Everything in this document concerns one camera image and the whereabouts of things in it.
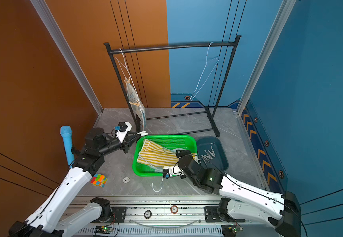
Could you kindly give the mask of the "white clothespin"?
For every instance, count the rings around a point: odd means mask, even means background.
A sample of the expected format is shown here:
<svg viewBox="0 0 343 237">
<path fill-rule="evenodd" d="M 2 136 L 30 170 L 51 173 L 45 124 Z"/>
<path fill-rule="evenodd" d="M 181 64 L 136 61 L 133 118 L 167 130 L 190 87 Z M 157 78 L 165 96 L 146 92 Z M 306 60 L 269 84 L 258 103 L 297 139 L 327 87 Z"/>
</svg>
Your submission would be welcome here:
<svg viewBox="0 0 343 237">
<path fill-rule="evenodd" d="M 213 158 L 216 157 L 216 154 L 215 154 L 214 149 L 212 147 L 211 147 L 210 154 Z"/>
<path fill-rule="evenodd" d="M 141 132 L 138 132 L 137 135 L 140 135 L 140 136 L 147 136 L 148 133 L 146 131 L 141 131 Z"/>
</svg>

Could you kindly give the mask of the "beige clothespin towel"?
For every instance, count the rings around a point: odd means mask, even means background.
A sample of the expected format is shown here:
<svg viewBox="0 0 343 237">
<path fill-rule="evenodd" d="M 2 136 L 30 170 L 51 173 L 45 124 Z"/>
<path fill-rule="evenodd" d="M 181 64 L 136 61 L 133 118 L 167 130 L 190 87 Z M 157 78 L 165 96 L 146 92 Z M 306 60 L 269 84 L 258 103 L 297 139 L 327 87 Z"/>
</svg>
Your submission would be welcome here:
<svg viewBox="0 0 343 237">
<path fill-rule="evenodd" d="M 209 161 L 209 156 L 207 156 L 207 154 L 205 155 L 201 155 L 202 159 L 206 162 Z"/>
<path fill-rule="evenodd" d="M 213 153 L 211 151 L 208 151 L 208 152 L 206 151 L 206 154 L 207 154 L 208 159 L 212 160 L 214 158 L 214 156 L 212 156 Z"/>
</svg>

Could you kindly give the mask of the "bunny pattern towel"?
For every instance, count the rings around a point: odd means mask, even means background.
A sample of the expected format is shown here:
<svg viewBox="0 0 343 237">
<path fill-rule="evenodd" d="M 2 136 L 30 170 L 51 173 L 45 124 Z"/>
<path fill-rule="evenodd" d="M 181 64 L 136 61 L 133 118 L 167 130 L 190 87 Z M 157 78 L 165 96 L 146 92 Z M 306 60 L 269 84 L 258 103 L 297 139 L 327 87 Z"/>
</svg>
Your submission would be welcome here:
<svg viewBox="0 0 343 237">
<path fill-rule="evenodd" d="M 135 112 L 135 114 L 140 119 L 140 127 L 141 130 L 146 129 L 146 113 L 145 113 L 145 107 L 136 91 L 134 86 L 131 84 L 131 80 L 128 78 L 125 78 L 126 83 L 126 91 L 127 96 L 129 98 L 129 102 L 131 104 L 131 108 Z"/>
</svg>

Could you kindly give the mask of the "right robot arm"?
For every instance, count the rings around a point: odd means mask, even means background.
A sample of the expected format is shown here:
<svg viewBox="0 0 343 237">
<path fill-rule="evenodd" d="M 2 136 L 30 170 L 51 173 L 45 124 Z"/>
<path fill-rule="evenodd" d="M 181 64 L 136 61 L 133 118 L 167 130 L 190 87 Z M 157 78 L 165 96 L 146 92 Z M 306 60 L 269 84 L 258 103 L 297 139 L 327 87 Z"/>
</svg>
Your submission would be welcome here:
<svg viewBox="0 0 343 237">
<path fill-rule="evenodd" d="M 176 173 L 188 178 L 194 186 L 208 194 L 222 196 L 222 203 L 239 200 L 266 214 L 266 222 L 284 237 L 301 236 L 301 207 L 292 192 L 273 193 L 238 181 L 215 168 L 198 164 L 189 150 L 177 150 Z"/>
</svg>

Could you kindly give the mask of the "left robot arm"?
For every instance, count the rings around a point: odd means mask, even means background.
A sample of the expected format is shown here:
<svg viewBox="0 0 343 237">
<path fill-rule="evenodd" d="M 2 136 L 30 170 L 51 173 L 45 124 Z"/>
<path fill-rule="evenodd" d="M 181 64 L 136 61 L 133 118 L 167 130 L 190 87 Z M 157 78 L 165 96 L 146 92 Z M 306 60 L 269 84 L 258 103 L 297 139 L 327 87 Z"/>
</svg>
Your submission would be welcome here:
<svg viewBox="0 0 343 237">
<path fill-rule="evenodd" d="M 76 159 L 62 183 L 24 222 L 15 222 L 9 230 L 11 237 L 71 237 L 94 220 L 108 220 L 110 202 L 94 198 L 85 208 L 61 221 L 63 213 L 79 191 L 90 182 L 104 164 L 104 157 L 116 151 L 127 153 L 132 144 L 146 136 L 146 132 L 132 132 L 131 124 L 122 122 L 111 137 L 100 127 L 93 128 L 85 137 L 82 151 L 72 149 Z"/>
</svg>

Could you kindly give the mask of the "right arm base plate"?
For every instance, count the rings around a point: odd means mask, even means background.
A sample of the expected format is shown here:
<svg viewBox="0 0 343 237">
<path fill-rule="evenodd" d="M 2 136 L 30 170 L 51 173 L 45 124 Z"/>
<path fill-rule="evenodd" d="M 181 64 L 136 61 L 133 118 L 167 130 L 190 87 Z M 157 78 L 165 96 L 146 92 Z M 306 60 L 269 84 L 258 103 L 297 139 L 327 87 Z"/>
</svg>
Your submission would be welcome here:
<svg viewBox="0 0 343 237">
<path fill-rule="evenodd" d="M 229 215 L 226 208 L 219 208 L 217 206 L 204 207 L 205 221 L 207 223 L 243 223 L 244 219 L 234 219 Z"/>
</svg>

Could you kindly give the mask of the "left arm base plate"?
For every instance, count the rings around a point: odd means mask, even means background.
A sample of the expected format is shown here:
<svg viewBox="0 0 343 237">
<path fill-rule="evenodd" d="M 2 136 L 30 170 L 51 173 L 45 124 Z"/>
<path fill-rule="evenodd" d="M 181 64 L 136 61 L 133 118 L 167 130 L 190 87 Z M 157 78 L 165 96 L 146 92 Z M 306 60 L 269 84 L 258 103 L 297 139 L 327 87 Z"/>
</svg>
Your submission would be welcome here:
<svg viewBox="0 0 343 237">
<path fill-rule="evenodd" d="M 100 217 L 93 220 L 92 223 L 124 223 L 127 213 L 127 207 L 125 206 L 114 206 L 114 207 L 104 207 L 100 214 Z"/>
</svg>

